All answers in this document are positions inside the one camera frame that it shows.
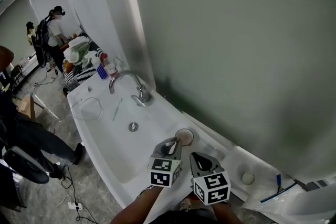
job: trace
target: power strip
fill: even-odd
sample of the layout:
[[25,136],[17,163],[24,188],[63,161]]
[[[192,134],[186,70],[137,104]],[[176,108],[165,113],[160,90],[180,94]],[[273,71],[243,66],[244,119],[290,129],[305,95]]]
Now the power strip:
[[70,209],[83,210],[83,206],[80,202],[77,202],[77,203],[68,202],[68,206],[69,206]]

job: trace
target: white plastic bag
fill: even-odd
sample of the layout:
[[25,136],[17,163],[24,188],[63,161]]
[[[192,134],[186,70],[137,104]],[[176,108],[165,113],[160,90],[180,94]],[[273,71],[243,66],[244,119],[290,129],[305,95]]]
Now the white plastic bag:
[[[291,191],[293,190],[292,188],[269,201],[261,203],[261,200],[277,193],[277,174],[279,174],[279,171],[270,165],[257,164],[252,168],[252,172],[255,174],[256,179],[252,185],[253,188],[250,192],[250,196],[242,207],[257,212],[282,214],[286,203],[297,194],[297,191]],[[281,174],[281,179],[282,188],[287,188],[294,183],[292,179],[284,174]]]

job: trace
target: bathtub faucet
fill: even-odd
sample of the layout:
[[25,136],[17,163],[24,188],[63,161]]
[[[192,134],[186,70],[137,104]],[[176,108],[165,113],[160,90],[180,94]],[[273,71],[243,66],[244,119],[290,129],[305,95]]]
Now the bathtub faucet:
[[114,94],[115,82],[125,75],[130,75],[133,78],[136,84],[136,88],[139,92],[139,97],[137,97],[136,95],[132,95],[131,96],[132,99],[136,102],[138,106],[142,106],[142,107],[148,106],[150,104],[152,96],[149,93],[149,91],[146,89],[146,87],[140,82],[137,74],[135,74],[131,70],[125,70],[125,71],[118,72],[112,77],[110,81],[110,85],[109,85],[110,93]]

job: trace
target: faucet handle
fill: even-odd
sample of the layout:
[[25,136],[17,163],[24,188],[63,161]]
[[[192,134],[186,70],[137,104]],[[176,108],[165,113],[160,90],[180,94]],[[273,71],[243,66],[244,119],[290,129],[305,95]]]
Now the faucet handle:
[[145,107],[145,104],[136,95],[131,96],[138,106]]

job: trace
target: black backpack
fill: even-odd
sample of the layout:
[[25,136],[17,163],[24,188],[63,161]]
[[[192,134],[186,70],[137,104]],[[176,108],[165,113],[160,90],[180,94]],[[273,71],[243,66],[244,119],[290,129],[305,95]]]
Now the black backpack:
[[50,59],[50,53],[46,49],[49,40],[47,23],[52,19],[53,18],[50,18],[49,16],[44,18],[37,27],[36,38],[34,40],[32,39],[37,61],[42,68],[46,66],[46,63]]

